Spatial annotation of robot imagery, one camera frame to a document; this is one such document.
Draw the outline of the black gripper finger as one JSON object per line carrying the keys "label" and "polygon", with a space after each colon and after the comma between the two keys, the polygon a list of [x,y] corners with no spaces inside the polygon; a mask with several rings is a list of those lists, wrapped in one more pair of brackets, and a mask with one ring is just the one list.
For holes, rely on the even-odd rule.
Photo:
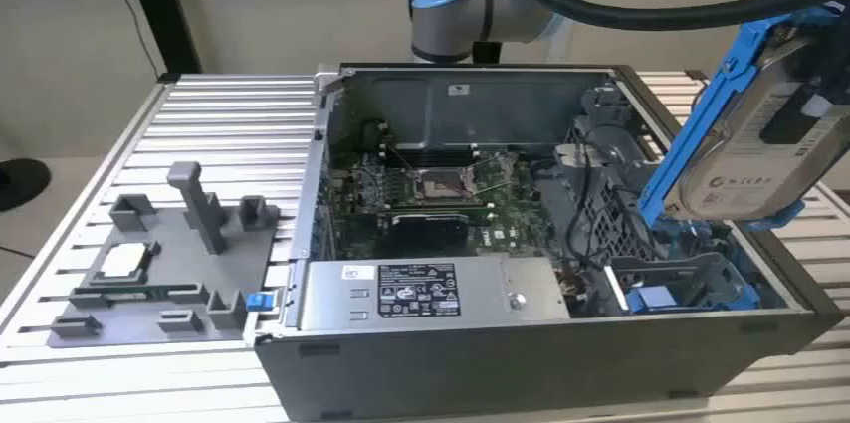
{"label": "black gripper finger", "polygon": [[819,120],[805,112],[809,101],[815,97],[817,87],[801,85],[778,110],[759,138],[763,142],[798,142]]}

